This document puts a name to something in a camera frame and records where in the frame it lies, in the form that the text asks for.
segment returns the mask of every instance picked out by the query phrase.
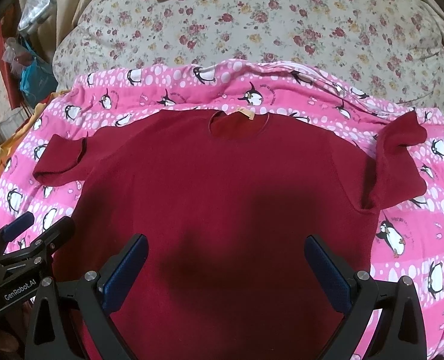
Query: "maroon shirt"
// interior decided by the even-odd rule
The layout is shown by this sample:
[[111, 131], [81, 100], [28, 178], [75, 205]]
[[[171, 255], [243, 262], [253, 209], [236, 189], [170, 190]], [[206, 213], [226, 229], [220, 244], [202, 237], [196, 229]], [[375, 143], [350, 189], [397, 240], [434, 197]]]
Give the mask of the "maroon shirt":
[[426, 137], [409, 112], [381, 131], [373, 160], [290, 117], [213, 110], [55, 135], [35, 178], [85, 180], [56, 278], [99, 269], [140, 232], [148, 260], [112, 314], [140, 359], [312, 359], [341, 315], [304, 259], [305, 238], [321, 235], [368, 270], [380, 210], [425, 192], [406, 145]]

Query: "teal plastic bag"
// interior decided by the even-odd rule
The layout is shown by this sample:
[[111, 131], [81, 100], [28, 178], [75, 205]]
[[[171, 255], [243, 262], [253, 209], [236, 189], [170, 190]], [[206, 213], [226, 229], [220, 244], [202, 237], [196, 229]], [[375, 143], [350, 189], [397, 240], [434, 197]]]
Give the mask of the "teal plastic bag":
[[34, 56], [34, 62], [24, 69], [20, 79], [20, 91], [25, 101], [32, 107], [57, 90], [58, 82], [52, 66], [43, 61], [25, 42], [23, 45]]

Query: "silver bolt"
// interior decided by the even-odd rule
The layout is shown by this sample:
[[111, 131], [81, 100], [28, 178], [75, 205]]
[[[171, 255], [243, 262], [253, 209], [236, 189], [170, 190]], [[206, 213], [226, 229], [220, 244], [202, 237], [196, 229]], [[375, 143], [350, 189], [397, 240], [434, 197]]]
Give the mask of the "silver bolt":
[[96, 277], [97, 277], [97, 272], [95, 271], [88, 271], [84, 276], [86, 281], [92, 281]]
[[50, 284], [52, 284], [52, 278], [51, 277], [47, 276], [47, 277], [43, 278], [42, 286], [48, 287]]
[[402, 281], [408, 286], [411, 286], [413, 283], [412, 279], [409, 276], [403, 276]]
[[357, 277], [360, 280], [368, 280], [370, 275], [366, 271], [358, 271], [357, 272]]

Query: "clothing tag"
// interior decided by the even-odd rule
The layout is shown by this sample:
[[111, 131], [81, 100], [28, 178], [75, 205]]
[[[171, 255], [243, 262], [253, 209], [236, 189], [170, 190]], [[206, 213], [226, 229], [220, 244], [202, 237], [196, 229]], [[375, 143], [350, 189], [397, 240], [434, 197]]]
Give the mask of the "clothing tag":
[[254, 120], [254, 116], [255, 116], [255, 112], [244, 108], [244, 107], [239, 107], [239, 109], [237, 110], [237, 112], [242, 112], [246, 117], [248, 117], [250, 120]]

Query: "penguin print blanket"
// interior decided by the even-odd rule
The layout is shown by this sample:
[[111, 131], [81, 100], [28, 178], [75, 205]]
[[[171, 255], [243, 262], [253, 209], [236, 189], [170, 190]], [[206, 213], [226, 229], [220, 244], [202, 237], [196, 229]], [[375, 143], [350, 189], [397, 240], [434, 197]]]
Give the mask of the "penguin print blanket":
[[[211, 67], [158, 64], [79, 76], [69, 93], [48, 105], [0, 179], [0, 227], [23, 212], [35, 215], [34, 226], [8, 250], [30, 244], [61, 216], [71, 215], [77, 204], [81, 182], [46, 187], [32, 176], [52, 135], [91, 136], [101, 127], [124, 126], [163, 108], [218, 109], [229, 114], [240, 107], [331, 130], [372, 157], [382, 128], [412, 110], [292, 62], [252, 64], [232, 59]], [[427, 355], [433, 358], [444, 355], [444, 116], [436, 108], [416, 113], [427, 140], [408, 150], [427, 192], [380, 213], [370, 274], [378, 280], [397, 281], [402, 275], [413, 279], [424, 314]], [[354, 360], [362, 358], [379, 316], [374, 311]]]

